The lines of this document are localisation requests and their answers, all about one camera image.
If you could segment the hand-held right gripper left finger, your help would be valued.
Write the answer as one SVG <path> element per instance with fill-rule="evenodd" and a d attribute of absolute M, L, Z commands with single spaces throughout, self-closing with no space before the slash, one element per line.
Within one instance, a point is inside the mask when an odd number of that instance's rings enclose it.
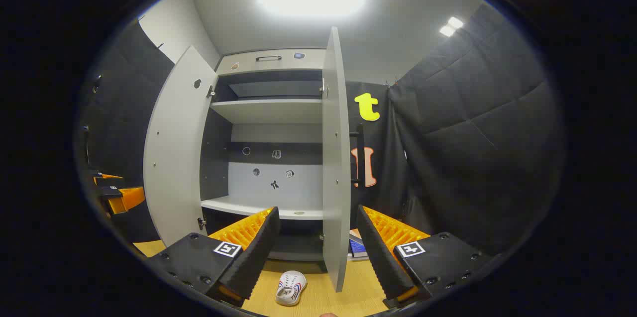
<path fill-rule="evenodd" d="M 264 209 L 210 235 L 191 232 L 148 264 L 210 299 L 241 307 L 252 295 L 280 226 L 279 208 Z"/>

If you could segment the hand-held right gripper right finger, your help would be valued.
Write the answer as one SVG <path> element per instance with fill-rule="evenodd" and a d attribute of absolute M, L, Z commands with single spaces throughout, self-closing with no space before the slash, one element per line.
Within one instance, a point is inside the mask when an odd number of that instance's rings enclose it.
<path fill-rule="evenodd" d="M 452 233 L 430 235 L 365 206 L 357 211 L 358 231 L 384 304 L 404 308 L 469 285 L 492 256 Z"/>

